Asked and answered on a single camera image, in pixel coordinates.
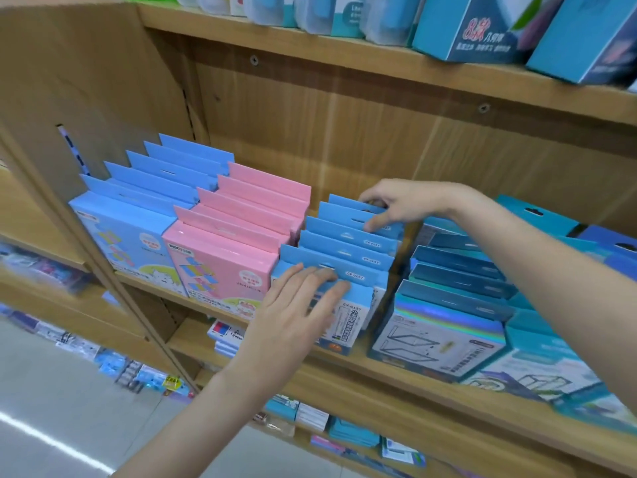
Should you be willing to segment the person's left hand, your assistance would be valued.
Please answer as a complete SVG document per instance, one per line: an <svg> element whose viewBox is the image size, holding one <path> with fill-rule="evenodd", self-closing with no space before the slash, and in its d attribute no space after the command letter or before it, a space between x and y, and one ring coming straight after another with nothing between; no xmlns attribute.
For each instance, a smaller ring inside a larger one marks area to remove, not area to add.
<svg viewBox="0 0 637 478"><path fill-rule="evenodd" d="M327 268L297 264L284 271L271 284L230 364L236 361L257 372L289 372L291 379L316 342L308 340L311 300L323 283L334 280L336 274Z"/></svg>

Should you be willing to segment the row of blue hanging packs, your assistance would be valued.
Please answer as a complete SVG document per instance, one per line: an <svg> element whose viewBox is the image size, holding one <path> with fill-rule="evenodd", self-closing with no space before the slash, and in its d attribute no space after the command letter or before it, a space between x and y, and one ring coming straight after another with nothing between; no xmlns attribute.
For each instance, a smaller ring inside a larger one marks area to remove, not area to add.
<svg viewBox="0 0 637 478"><path fill-rule="evenodd" d="M171 393L162 386L164 378L170 374L136 361L113 349L86 340L66 329L41 321L32 315L6 306L4 303L0 303L0 316L24 331L53 342L63 351L91 361L98 367L99 372L130 392L139 393L142 389L148 388L165 396L174 394L179 400L190 401L194 398L194 393L183 381L183 387L179 391Z"/></svg>

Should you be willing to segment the small blue box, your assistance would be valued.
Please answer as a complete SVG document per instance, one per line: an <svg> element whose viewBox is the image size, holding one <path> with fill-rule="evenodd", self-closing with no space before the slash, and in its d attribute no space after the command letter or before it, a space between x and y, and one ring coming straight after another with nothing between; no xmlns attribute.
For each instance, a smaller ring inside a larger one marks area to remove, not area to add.
<svg viewBox="0 0 637 478"><path fill-rule="evenodd" d="M300 402L282 394L275 394L264 406L267 414L275 415L293 423L296 420Z"/></svg>

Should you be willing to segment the shelf of assorted stationery packs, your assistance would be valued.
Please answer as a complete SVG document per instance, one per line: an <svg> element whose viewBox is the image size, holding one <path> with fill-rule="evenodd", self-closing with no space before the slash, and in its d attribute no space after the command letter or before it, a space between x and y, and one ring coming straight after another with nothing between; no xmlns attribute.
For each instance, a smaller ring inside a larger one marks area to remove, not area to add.
<svg viewBox="0 0 637 478"><path fill-rule="evenodd" d="M0 283L13 289L76 297L96 281L91 273L0 242Z"/></svg>

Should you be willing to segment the pink blue flat pack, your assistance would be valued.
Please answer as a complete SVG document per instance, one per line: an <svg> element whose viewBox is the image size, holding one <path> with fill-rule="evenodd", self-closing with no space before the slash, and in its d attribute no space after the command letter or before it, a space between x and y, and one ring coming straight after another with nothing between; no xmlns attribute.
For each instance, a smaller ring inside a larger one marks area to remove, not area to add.
<svg viewBox="0 0 637 478"><path fill-rule="evenodd" d="M326 438L323 438L319 435L312 435L310 444L337 456L344 456L348 452L346 447L343 447L334 442L330 442L330 440L327 440Z"/></svg>

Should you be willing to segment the light blue cartoon box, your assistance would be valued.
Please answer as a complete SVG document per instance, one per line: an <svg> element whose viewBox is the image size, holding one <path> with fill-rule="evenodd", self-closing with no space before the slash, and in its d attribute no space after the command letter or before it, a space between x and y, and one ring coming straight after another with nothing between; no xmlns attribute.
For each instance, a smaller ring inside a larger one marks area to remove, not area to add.
<svg viewBox="0 0 637 478"><path fill-rule="evenodd" d="M159 134L159 139L163 146L182 153L187 153L195 157L214 161L218 164L226 165L235 162L235 155L225 150L220 150L205 144L180 139L178 137Z"/></svg>
<svg viewBox="0 0 637 478"><path fill-rule="evenodd" d="M177 221L183 202L118 180L80 175L87 191L69 201L113 268L130 277L187 297L163 233Z"/></svg>
<svg viewBox="0 0 637 478"><path fill-rule="evenodd" d="M129 159L131 167L144 173L190 187L200 187L207 191L214 192L218 189L216 176L206 175L200 171L184 168L176 164L154 159L130 150L126 150L125 153Z"/></svg>
<svg viewBox="0 0 637 478"><path fill-rule="evenodd" d="M190 205L200 201L194 187L112 162L105 162L105 166L110 174L108 182L113 184L150 195L180 200Z"/></svg>
<svg viewBox="0 0 637 478"><path fill-rule="evenodd" d="M148 156L153 159L174 164L180 168L191 169L208 176L229 175L229 168L227 167L227 164L222 164L196 155L173 150L148 141L144 141L143 144Z"/></svg>

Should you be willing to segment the person's left forearm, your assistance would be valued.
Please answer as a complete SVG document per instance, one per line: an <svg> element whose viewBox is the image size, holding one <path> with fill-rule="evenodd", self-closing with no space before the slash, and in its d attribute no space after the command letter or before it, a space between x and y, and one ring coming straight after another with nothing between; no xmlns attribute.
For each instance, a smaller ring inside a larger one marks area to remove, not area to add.
<svg viewBox="0 0 637 478"><path fill-rule="evenodd" d="M233 361L111 478L200 478L290 377Z"/></svg>

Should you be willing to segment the stack of teal flat packs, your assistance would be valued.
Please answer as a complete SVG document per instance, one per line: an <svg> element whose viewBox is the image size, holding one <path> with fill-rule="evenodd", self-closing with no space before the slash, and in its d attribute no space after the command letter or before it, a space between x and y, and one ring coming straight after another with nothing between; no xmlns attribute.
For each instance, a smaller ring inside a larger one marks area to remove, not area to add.
<svg viewBox="0 0 637 478"><path fill-rule="evenodd" d="M365 448L377 447L381 442L379 434L336 416L330 416L329 418L328 435L336 440Z"/></svg>

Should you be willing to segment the person's right hand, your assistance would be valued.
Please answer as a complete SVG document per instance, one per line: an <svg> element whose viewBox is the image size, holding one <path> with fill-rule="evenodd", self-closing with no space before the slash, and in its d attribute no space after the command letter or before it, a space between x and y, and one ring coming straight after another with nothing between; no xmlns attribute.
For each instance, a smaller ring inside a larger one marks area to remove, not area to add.
<svg viewBox="0 0 637 478"><path fill-rule="evenodd" d="M383 179L365 190L362 202L381 202L386 211L405 211L406 222L415 222L430 215L450 216L463 205L473 189L449 182L416 182Z"/></svg>

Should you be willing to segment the large teal carton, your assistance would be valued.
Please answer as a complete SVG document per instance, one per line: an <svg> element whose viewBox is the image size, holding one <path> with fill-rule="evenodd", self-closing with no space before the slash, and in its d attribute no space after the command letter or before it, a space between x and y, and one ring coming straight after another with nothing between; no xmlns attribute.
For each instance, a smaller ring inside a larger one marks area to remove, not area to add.
<svg viewBox="0 0 637 478"><path fill-rule="evenodd" d="M564 0L426 0L411 48L451 63L525 63Z"/></svg>
<svg viewBox="0 0 637 478"><path fill-rule="evenodd" d="M637 74L637 0L564 0L526 69L574 85Z"/></svg>

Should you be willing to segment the pink cartoon box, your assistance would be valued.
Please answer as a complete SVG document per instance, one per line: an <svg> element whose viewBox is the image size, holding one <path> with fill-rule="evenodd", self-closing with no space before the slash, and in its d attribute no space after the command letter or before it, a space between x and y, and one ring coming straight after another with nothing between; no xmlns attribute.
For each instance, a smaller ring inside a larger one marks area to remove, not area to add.
<svg viewBox="0 0 637 478"><path fill-rule="evenodd" d="M173 206L163 241L189 298L251 320L270 288L278 237Z"/></svg>
<svg viewBox="0 0 637 478"><path fill-rule="evenodd" d="M229 162L229 176L236 180L252 184L269 191L278 192L309 203L312 198L312 188L309 185L272 175L235 162Z"/></svg>
<svg viewBox="0 0 637 478"><path fill-rule="evenodd" d="M218 176L217 193L255 203L267 209L300 218L306 216L310 203L279 192L253 185L228 176Z"/></svg>
<svg viewBox="0 0 637 478"><path fill-rule="evenodd" d="M196 188L199 204L193 210L212 216L216 214L232 216L240 222L250 223L263 229L296 238L304 227L304 218L289 216L272 211L265 206L248 202L219 192L211 192L200 187Z"/></svg>

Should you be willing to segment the wooden shelf unit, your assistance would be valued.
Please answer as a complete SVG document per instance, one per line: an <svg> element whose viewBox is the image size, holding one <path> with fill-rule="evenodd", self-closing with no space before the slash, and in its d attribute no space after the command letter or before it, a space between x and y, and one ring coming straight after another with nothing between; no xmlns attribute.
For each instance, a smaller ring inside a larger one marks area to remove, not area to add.
<svg viewBox="0 0 637 478"><path fill-rule="evenodd" d="M13 289L0 296L194 392L224 366L213 307L116 272L68 202L159 134L210 144L356 198L381 178L450 180L637 238L637 96L506 65L447 65L403 48L317 37L160 2L0 0L4 226L87 268L121 302Z"/></svg>

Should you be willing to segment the row of translucent plastic cases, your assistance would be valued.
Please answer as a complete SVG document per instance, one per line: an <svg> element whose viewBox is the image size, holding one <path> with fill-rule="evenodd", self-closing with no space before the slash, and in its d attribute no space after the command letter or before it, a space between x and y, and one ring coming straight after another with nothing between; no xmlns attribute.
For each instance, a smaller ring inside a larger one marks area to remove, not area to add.
<svg viewBox="0 0 637 478"><path fill-rule="evenodd" d="M210 15L381 46L410 45L425 0L177 0Z"/></svg>

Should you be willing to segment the white teal flat pack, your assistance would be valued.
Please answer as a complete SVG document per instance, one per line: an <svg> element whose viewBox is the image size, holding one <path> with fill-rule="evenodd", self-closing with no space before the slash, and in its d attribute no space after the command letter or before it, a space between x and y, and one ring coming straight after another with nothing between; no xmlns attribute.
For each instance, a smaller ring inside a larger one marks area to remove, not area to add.
<svg viewBox="0 0 637 478"><path fill-rule="evenodd" d="M413 448L395 442L392 439L381 436L381 456L385 459L404 463L419 468L426 467L426 457Z"/></svg>

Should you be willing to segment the purple striped strip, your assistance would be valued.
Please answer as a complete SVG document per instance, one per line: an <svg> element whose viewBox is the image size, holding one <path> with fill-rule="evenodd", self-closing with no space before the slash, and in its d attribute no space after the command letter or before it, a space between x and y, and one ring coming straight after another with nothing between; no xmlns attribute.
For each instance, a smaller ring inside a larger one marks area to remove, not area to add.
<svg viewBox="0 0 637 478"><path fill-rule="evenodd" d="M59 131L62 138L65 140L71 154L73 155L74 160L76 160L77 165L80 167L81 174L91 176L91 172L87 164L84 162L77 146L73 143L72 139L69 136L68 131L62 124L56 125L57 130Z"/></svg>

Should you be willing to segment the red blue print box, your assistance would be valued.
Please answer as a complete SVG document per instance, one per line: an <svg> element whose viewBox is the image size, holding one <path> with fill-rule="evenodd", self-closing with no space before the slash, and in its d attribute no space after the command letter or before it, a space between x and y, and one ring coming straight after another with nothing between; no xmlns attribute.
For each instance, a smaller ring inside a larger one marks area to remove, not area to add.
<svg viewBox="0 0 637 478"><path fill-rule="evenodd" d="M231 359L243 343L245 330L214 319L206 335L214 341L213 346L216 353Z"/></svg>

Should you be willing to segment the blue white label box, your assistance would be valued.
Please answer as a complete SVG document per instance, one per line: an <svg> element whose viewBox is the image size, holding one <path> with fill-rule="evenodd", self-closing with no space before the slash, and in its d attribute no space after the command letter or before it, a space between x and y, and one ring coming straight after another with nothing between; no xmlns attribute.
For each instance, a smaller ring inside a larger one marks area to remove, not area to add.
<svg viewBox="0 0 637 478"><path fill-rule="evenodd" d="M393 256L371 249L364 249L354 244L342 242L307 230L301 231L298 246L383 272L389 271L394 264Z"/></svg>
<svg viewBox="0 0 637 478"><path fill-rule="evenodd" d="M320 219L360 231L363 231L365 223L376 215L369 211L348 208L325 201L320 202L317 213ZM404 225L399 223L387 224L372 233L384 238L402 241L404 240Z"/></svg>
<svg viewBox="0 0 637 478"><path fill-rule="evenodd" d="M347 356L359 333L368 319L374 315L386 293L392 262L392 257L382 254L374 256L372 252L368 252L363 256L362 264L360 264L304 247L282 245L280 258L271 273L270 280L271 283L275 282L284 271L299 263L303 264L304 268L332 270L337 280L327 281L319 287L310 302L310 308L313 308L338 281L348 281L350 283L348 292L332 311L334 316L332 324L315 342L324 349Z"/></svg>
<svg viewBox="0 0 637 478"><path fill-rule="evenodd" d="M356 209L358 211L365 211L366 213L381 214L387 210L382 206L376 206L367 202L362 202L354 199L345 198L336 194L330 194L328 202L330 204L336 204L345 208Z"/></svg>
<svg viewBox="0 0 637 478"><path fill-rule="evenodd" d="M396 256L402 244L401 240L379 236L314 216L306 218L305 229L314 234L392 257Z"/></svg>

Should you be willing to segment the person's right forearm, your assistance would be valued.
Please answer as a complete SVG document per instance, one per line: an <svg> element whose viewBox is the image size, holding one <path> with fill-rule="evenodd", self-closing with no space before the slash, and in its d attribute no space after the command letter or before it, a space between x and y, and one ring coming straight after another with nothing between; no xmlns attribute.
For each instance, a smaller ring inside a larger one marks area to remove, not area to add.
<svg viewBox="0 0 637 478"><path fill-rule="evenodd" d="M449 192L449 216L637 414L637 281L470 187L451 184Z"/></svg>

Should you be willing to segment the small white box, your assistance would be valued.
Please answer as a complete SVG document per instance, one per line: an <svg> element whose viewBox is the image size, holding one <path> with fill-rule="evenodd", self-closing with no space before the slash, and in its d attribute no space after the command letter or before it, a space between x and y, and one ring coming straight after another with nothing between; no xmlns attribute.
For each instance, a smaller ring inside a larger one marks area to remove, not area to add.
<svg viewBox="0 0 637 478"><path fill-rule="evenodd" d="M299 402L294 422L311 432L323 433L328 427L330 415L323 410Z"/></svg>

